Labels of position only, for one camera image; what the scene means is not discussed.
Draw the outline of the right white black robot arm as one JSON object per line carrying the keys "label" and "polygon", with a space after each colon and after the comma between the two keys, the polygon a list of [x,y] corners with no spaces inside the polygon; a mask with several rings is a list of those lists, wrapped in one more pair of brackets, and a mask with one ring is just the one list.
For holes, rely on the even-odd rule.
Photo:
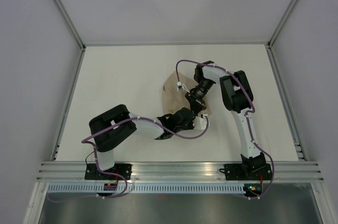
{"label": "right white black robot arm", "polygon": [[215,84],[220,86],[222,101],[231,112],[241,143],[241,163],[224,164],[219,172],[226,180],[267,181],[274,177],[274,165],[268,164],[269,154],[258,145],[252,114],[255,112],[253,93],[244,71],[229,72],[212,61],[197,63],[194,80],[197,86],[185,94],[195,115],[206,109],[204,97]]}

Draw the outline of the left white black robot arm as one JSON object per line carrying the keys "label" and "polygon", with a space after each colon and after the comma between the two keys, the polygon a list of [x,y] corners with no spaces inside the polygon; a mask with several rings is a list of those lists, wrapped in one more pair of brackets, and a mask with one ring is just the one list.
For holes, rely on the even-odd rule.
{"label": "left white black robot arm", "polygon": [[192,130],[195,116],[188,108],[154,119],[141,118],[118,105],[90,120],[89,128],[96,145],[97,174],[105,180],[115,175],[114,149],[132,135],[155,140]]}

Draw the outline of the beige cloth napkin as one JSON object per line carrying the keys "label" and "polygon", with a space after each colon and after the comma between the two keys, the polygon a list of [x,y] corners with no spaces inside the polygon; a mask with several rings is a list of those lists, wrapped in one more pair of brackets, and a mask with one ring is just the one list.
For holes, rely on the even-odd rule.
{"label": "beige cloth napkin", "polygon": [[[197,86],[197,82],[195,82],[193,79],[185,76],[182,73],[179,73],[179,77],[181,80],[181,83],[185,84],[188,89],[192,89],[195,86]],[[181,108],[188,108],[190,109],[190,104],[188,100],[185,98],[185,92],[184,91],[177,91],[177,76],[176,72],[174,71],[164,82],[163,89],[162,89],[162,106],[163,106],[163,113],[164,114],[174,114]],[[212,115],[211,110],[209,109],[207,102],[206,103],[206,109],[201,111],[199,113],[199,116],[201,114],[207,114],[209,116]]]}

